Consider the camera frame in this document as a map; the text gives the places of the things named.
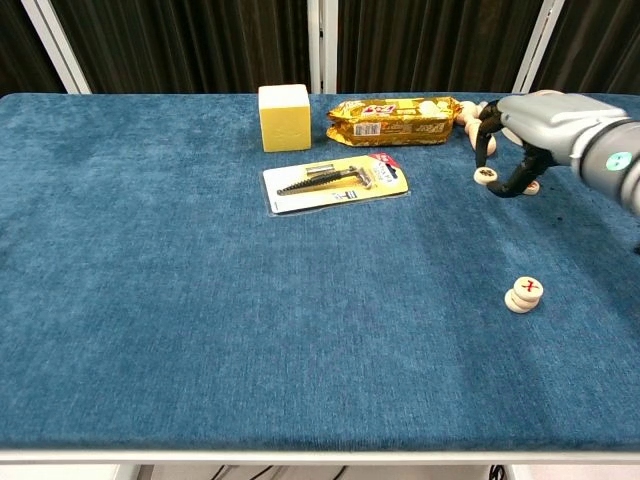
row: blue felt surface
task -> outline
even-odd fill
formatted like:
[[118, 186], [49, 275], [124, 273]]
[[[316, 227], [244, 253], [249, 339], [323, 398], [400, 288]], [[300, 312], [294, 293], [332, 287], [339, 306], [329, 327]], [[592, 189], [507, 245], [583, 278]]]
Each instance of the blue felt surface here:
[[[251, 95], [0, 101], [0, 448], [640, 450], [638, 220], [567, 168], [491, 195], [460, 127], [335, 143], [346, 98], [282, 154]], [[410, 196], [267, 215], [262, 170], [380, 150]]]

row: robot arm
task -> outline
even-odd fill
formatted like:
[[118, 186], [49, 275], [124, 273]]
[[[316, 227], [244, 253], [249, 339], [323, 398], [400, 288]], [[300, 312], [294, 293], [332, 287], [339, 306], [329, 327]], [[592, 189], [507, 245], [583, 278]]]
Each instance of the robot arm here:
[[590, 187], [640, 214], [640, 122], [617, 107], [577, 94], [509, 96], [479, 116], [476, 167], [486, 164], [491, 134], [508, 127], [522, 139], [524, 160], [505, 182], [487, 188], [521, 194], [555, 165], [571, 166]]

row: red label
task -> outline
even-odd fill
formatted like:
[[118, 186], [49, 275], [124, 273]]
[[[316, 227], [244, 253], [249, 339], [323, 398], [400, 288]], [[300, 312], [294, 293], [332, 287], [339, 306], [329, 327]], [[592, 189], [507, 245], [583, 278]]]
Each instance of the red label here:
[[391, 115], [395, 108], [395, 105], [369, 105], [362, 111], [362, 115]]

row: red x mark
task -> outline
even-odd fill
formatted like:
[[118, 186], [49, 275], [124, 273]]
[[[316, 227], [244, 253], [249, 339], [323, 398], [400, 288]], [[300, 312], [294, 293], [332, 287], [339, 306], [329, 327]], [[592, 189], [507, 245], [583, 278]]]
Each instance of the red x mark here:
[[529, 280], [529, 285], [520, 285], [520, 286], [526, 288], [528, 292], [530, 292], [532, 288], [540, 288], [537, 285], [534, 285], [531, 280]]

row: metal frame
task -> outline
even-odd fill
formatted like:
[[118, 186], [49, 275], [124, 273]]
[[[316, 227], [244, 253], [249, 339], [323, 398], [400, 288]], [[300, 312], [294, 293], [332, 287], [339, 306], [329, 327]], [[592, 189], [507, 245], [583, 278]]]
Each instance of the metal frame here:
[[47, 50], [68, 93], [91, 93], [80, 64], [49, 0], [22, 0], [22, 6]]
[[320, 70], [320, 1], [321, 0], [307, 0], [311, 93], [322, 93], [322, 72]]
[[0, 464], [223, 463], [229, 465], [640, 464], [640, 452], [291, 452], [0, 450]]
[[522, 58], [520, 70], [513, 85], [513, 93], [529, 93], [547, 45], [549, 45], [553, 29], [556, 26], [556, 22], [564, 6], [564, 1], [565, 0], [544, 0], [542, 7], [540, 7], [538, 20], [533, 27], [529, 45]]
[[322, 0], [322, 47], [324, 93], [336, 93], [338, 83], [338, 0]]

